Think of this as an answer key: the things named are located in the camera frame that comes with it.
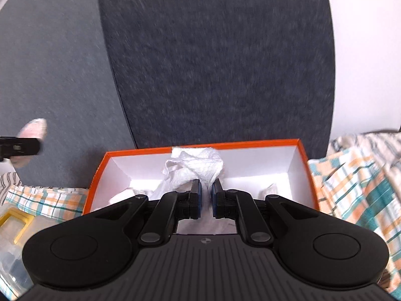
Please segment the round pink white pad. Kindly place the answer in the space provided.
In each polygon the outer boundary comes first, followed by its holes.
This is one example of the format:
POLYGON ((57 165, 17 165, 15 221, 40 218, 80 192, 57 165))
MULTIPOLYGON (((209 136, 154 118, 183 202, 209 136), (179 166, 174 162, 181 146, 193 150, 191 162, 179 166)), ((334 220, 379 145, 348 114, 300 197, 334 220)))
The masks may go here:
POLYGON ((41 151, 47 134, 47 121, 36 118, 26 124, 12 143, 10 161, 14 168, 25 167, 41 151))

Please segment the white knit cloth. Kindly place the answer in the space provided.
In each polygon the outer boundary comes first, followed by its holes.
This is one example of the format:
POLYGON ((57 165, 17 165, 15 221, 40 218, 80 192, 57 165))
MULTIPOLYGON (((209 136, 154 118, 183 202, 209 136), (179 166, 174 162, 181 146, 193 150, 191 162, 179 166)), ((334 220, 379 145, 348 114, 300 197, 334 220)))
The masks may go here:
POLYGON ((183 186, 198 179, 202 186, 202 207, 199 219, 179 221, 177 233, 181 235, 220 235, 230 231, 232 226, 226 219, 213 217, 210 192, 212 184, 222 173, 224 161, 218 151, 210 147, 174 147, 170 158, 164 163, 163 181, 149 195, 157 200, 167 192, 181 191, 183 186))

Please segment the striped pillow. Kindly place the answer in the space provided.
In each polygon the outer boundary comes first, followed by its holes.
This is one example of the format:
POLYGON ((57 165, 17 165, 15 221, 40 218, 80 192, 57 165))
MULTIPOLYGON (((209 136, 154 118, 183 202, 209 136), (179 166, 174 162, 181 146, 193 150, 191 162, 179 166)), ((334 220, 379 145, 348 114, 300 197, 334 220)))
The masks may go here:
POLYGON ((5 202, 8 190, 12 186, 21 186, 22 181, 20 180, 17 172, 7 172, 0 177, 0 205, 2 206, 5 202))

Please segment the orange cardboard box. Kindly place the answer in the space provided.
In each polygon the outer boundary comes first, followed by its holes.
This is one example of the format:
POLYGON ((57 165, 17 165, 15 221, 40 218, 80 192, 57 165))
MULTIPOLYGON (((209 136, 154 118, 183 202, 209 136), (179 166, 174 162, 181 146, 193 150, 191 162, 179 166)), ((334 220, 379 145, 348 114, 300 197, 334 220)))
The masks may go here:
POLYGON ((254 198, 275 193, 317 209, 317 195, 301 140, 215 143, 107 152, 90 185, 84 213, 142 192, 155 200, 200 181, 203 215, 211 216, 211 185, 249 192, 254 198))

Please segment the yellow box latch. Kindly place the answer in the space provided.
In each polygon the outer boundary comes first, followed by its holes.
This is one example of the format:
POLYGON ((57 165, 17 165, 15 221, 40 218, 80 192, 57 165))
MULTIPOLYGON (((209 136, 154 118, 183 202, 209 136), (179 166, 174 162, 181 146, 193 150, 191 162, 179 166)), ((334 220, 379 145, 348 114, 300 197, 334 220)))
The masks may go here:
POLYGON ((15 207, 6 209, 1 215, 1 237, 16 245, 34 218, 15 207))

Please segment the plaid teal orange bedsheet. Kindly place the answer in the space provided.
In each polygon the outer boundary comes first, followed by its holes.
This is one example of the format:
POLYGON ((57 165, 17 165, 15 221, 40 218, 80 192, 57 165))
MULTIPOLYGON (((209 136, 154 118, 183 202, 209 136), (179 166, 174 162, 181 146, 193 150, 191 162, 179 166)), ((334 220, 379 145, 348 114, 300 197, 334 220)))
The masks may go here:
POLYGON ((224 234, 141 244, 160 198, 84 213, 90 188, 12 186, 4 204, 58 221, 25 243, 33 286, 15 300, 399 300, 400 201, 384 171, 354 147, 307 165, 317 209, 252 196, 271 243, 226 219, 224 234))

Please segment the clear plastic box lid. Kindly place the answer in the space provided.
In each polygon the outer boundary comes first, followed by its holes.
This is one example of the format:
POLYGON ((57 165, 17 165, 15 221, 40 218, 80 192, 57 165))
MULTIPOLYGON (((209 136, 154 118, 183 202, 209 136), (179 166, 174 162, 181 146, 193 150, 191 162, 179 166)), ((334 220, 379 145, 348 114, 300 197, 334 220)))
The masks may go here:
MULTIPOLYGON (((2 205, 1 215, 11 207, 15 206, 12 204, 2 205)), ((57 220, 42 215, 34 217, 16 245, 1 237, 1 292, 10 300, 17 299, 33 286, 22 261, 22 250, 25 243, 37 232, 58 224, 57 220)))

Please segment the dark grey upholstered headboard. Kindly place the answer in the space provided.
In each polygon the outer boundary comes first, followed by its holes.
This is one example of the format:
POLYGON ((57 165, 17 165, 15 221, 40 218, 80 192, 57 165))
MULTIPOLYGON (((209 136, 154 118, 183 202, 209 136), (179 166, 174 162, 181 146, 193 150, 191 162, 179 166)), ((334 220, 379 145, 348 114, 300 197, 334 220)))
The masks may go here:
POLYGON ((1 133, 44 118, 27 186, 87 188, 124 149, 300 139, 326 154, 329 0, 1 0, 1 133))

